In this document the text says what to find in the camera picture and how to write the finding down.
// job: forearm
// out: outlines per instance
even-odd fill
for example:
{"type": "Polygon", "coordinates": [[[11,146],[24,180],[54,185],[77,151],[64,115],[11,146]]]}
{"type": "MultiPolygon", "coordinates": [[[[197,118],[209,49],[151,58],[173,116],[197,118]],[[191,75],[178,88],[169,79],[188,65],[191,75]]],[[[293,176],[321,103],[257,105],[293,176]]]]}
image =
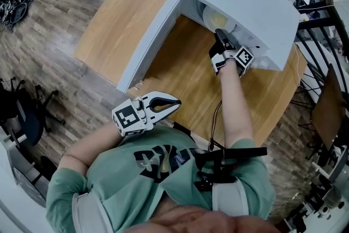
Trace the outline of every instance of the forearm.
{"type": "Polygon", "coordinates": [[[115,124],[107,123],[76,142],[61,159],[59,168],[70,168],[85,175],[99,154],[118,146],[121,141],[115,124]]]}
{"type": "Polygon", "coordinates": [[[222,112],[225,146],[230,148],[236,141],[253,138],[250,112],[242,91],[235,60],[228,59],[220,69],[222,87],[222,112]]]}

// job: white cabinet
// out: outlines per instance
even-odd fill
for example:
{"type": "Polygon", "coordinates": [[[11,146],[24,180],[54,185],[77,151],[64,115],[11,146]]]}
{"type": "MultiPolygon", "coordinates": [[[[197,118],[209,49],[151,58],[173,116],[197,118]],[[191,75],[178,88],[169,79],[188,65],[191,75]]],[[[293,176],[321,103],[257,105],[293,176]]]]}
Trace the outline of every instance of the white cabinet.
{"type": "Polygon", "coordinates": [[[138,44],[117,88],[126,92],[143,79],[180,14],[207,28],[203,20],[206,6],[236,23],[228,37],[250,48],[256,57],[252,67],[283,70],[300,17],[288,0],[167,0],[138,44]]]}
{"type": "Polygon", "coordinates": [[[17,225],[9,219],[0,207],[0,232],[1,233],[23,233],[17,225]]]}

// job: cabinet door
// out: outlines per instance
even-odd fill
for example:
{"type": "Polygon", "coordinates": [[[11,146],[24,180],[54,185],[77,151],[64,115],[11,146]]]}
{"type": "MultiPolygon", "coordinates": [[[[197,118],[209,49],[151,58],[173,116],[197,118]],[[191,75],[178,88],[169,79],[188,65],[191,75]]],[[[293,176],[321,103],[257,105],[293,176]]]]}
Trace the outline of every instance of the cabinet door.
{"type": "Polygon", "coordinates": [[[157,55],[164,40],[180,15],[182,0],[167,0],[139,42],[117,89],[126,92],[141,81],[157,55]]]}

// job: metal railing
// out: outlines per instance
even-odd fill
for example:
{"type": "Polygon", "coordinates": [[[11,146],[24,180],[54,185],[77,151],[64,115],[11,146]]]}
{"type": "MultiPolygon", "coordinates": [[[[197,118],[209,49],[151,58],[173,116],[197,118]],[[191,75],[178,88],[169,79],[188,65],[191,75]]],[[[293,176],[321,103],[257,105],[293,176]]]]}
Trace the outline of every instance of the metal railing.
{"type": "Polygon", "coordinates": [[[323,11],[322,15],[323,17],[320,17],[320,13],[318,14],[318,17],[314,17],[310,19],[309,21],[301,22],[298,26],[298,32],[296,34],[296,37],[298,40],[303,44],[305,47],[306,51],[309,53],[311,59],[313,60],[312,62],[308,61],[308,67],[309,70],[311,71],[312,75],[315,77],[319,88],[322,88],[323,82],[325,80],[325,74],[323,72],[323,69],[320,67],[319,62],[317,61],[316,57],[314,56],[312,50],[309,48],[306,40],[302,37],[301,31],[306,31],[310,38],[311,41],[313,41],[320,52],[320,55],[322,59],[324,60],[325,64],[327,67],[329,67],[329,62],[323,52],[323,49],[316,38],[316,32],[315,28],[319,28],[321,31],[321,34],[323,35],[324,39],[327,42],[328,47],[331,50],[331,53],[336,61],[336,65],[338,67],[340,77],[338,77],[339,80],[342,81],[343,84],[343,89],[342,91],[344,92],[343,96],[346,102],[346,107],[349,110],[349,96],[348,96],[348,89],[347,89],[347,84],[345,80],[345,76],[339,61],[339,58],[337,56],[337,53],[335,51],[335,46],[333,44],[333,41],[329,37],[326,27],[334,26],[340,40],[342,41],[343,44],[343,50],[344,50],[344,55],[349,58],[349,37],[348,34],[345,30],[345,26],[343,24],[343,21],[341,20],[337,10],[334,7],[334,0],[309,0],[309,3],[305,3],[304,0],[294,0],[294,6],[298,9],[298,11],[301,14],[310,14],[312,12],[319,12],[323,11]]]}

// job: office chair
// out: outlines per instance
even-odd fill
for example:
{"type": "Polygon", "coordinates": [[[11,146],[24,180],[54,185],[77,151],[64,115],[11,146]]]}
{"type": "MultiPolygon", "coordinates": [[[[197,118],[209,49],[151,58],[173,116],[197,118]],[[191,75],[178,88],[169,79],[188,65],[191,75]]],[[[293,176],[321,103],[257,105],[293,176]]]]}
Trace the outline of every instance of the office chair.
{"type": "Polygon", "coordinates": [[[16,77],[11,79],[11,91],[9,91],[4,88],[2,84],[3,80],[0,79],[0,100],[2,101],[0,110],[0,124],[5,123],[9,118],[14,118],[17,116],[17,93],[25,81],[21,80],[15,88],[13,85],[13,81],[15,80],[16,77]]]}
{"type": "Polygon", "coordinates": [[[65,125],[64,120],[59,120],[46,109],[53,95],[58,95],[58,91],[53,91],[48,98],[42,103],[43,90],[40,85],[35,86],[37,98],[32,99],[30,94],[25,89],[20,89],[18,92],[18,119],[27,141],[35,146],[45,130],[47,133],[51,129],[47,127],[46,118],[49,117],[62,125],[65,125]]]}

